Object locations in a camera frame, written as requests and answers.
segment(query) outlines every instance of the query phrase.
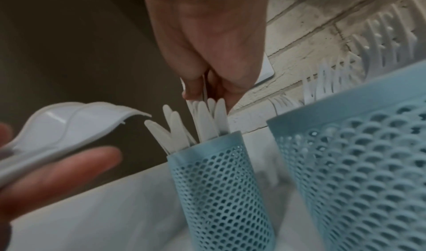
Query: hand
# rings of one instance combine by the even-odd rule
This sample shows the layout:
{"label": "hand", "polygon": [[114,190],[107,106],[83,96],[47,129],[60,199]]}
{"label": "hand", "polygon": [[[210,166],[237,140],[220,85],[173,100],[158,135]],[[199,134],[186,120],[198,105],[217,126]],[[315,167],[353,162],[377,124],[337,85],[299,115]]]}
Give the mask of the hand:
{"label": "hand", "polygon": [[[0,147],[12,138],[8,125],[0,124]],[[99,147],[45,165],[0,189],[0,223],[52,203],[121,162],[114,147]]]}
{"label": "hand", "polygon": [[208,72],[209,96],[230,110],[259,77],[268,0],[145,0],[164,58],[198,98]]}

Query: lattice pattern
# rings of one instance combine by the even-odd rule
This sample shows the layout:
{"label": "lattice pattern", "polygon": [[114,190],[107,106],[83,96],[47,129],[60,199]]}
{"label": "lattice pattern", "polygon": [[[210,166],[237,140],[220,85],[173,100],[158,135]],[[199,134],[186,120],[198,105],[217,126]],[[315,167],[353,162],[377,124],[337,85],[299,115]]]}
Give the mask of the lattice pattern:
{"label": "lattice pattern", "polygon": [[198,250],[273,247],[273,228],[243,145],[171,171]]}
{"label": "lattice pattern", "polygon": [[426,250],[426,97],[276,141],[328,250]]}

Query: white marble countertop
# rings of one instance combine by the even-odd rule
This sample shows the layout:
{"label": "white marble countertop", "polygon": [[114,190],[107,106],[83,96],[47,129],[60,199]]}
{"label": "white marble countertop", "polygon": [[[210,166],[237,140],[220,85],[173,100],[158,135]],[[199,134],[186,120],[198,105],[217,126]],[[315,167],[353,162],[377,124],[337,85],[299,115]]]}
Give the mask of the white marble countertop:
{"label": "white marble countertop", "polygon": [[[320,251],[320,237],[278,160],[267,128],[244,136],[277,251]],[[167,164],[68,198],[13,223],[9,251],[190,251],[189,233]]]}

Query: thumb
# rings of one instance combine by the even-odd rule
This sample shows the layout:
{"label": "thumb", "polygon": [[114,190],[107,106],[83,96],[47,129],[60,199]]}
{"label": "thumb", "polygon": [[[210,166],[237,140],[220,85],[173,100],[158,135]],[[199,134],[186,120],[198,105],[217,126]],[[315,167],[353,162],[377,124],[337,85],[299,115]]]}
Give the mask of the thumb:
{"label": "thumb", "polygon": [[204,79],[200,76],[194,80],[187,80],[182,78],[185,84],[185,90],[182,93],[182,97],[186,100],[197,100],[203,94]]}

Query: blue basket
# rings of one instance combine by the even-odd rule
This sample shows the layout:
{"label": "blue basket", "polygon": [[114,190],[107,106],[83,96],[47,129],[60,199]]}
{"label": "blue basket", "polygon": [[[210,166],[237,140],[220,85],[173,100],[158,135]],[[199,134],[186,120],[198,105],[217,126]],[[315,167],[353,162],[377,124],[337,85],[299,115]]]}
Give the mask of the blue basket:
{"label": "blue basket", "polygon": [[196,251],[274,249],[274,231],[241,133],[167,159]]}
{"label": "blue basket", "polygon": [[426,250],[426,62],[268,125],[328,250]]}

